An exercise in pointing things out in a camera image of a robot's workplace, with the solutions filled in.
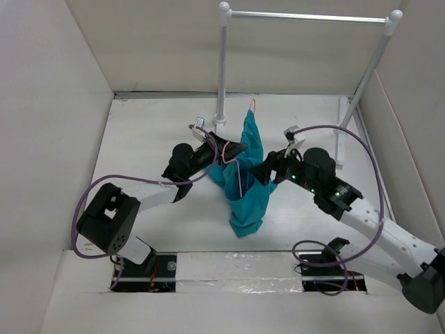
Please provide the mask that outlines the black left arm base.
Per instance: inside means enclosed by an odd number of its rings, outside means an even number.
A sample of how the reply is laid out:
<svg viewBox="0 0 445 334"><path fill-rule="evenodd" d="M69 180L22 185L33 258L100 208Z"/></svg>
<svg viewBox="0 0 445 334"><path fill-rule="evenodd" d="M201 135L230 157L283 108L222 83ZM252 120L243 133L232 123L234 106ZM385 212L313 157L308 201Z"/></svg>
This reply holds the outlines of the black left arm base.
<svg viewBox="0 0 445 334"><path fill-rule="evenodd" d="M157 253L150 259L148 272L128 259L110 257L113 263L112 292L172 293L176 292L176 253Z"/></svg>

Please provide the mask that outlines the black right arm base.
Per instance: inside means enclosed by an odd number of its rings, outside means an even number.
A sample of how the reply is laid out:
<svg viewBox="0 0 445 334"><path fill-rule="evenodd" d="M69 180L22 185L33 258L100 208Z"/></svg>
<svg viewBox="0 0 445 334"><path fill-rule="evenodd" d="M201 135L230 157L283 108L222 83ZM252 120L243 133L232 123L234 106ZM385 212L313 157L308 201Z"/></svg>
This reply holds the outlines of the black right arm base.
<svg viewBox="0 0 445 334"><path fill-rule="evenodd" d="M308 263L324 264L338 262L347 258L341 251L346 250L350 242L336 237L328 244L320 241L299 241L292 248L293 256L302 262L294 266L294 271L302 277L304 292L319 292L326 296L337 296L342 292L367 292L366 282L361 273L345 271L344 264L334 267L311 267Z"/></svg>

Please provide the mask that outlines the teal t shirt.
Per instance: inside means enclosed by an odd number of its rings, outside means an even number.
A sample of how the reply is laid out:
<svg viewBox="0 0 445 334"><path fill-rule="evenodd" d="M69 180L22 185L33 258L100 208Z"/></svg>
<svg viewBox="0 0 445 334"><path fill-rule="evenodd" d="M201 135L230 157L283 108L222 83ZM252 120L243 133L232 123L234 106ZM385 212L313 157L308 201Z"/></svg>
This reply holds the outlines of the teal t shirt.
<svg viewBox="0 0 445 334"><path fill-rule="evenodd" d="M235 158L214 166L209 177L227 199L231 216L229 224L238 238L254 234L261 227L272 192L277 188L271 181L266 185L256 180L249 169L264 160L264 147L253 110L248 110L241 133L241 143L248 148Z"/></svg>

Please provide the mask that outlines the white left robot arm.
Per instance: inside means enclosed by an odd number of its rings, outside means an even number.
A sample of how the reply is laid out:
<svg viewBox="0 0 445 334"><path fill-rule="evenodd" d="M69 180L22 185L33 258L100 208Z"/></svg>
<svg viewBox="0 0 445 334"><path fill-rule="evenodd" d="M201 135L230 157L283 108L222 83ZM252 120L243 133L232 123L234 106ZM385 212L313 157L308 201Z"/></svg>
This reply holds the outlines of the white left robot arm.
<svg viewBox="0 0 445 334"><path fill-rule="evenodd" d="M132 234L137 215L182 200L197 181L195 174L201 170L209 172L216 164L247 149L246 144L228 141L213 132L194 129L193 133L201 146L194 149L187 143L176 145L160 181L140 180L126 189L111 183L103 184L75 220L74 231L106 256L121 257L130 262L138 275L151 274L156 251Z"/></svg>

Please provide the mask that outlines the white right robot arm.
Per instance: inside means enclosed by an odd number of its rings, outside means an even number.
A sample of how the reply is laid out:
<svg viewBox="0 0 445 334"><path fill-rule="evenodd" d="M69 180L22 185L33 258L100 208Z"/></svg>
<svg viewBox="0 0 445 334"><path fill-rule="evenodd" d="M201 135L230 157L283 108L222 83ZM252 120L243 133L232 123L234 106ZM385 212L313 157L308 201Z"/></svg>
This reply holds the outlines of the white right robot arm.
<svg viewBox="0 0 445 334"><path fill-rule="evenodd" d="M335 162L326 150L310 148L297 158L285 150L270 152L266 160L250 169L267 184L284 180L308 190L324 213L351 227L375 243L363 255L359 247L344 239L331 242L333 250L321 256L328 273L350 270L379 280L400 291L418 310L433 314L444 302L444 250L410 234L380 211L353 186L336 176Z"/></svg>

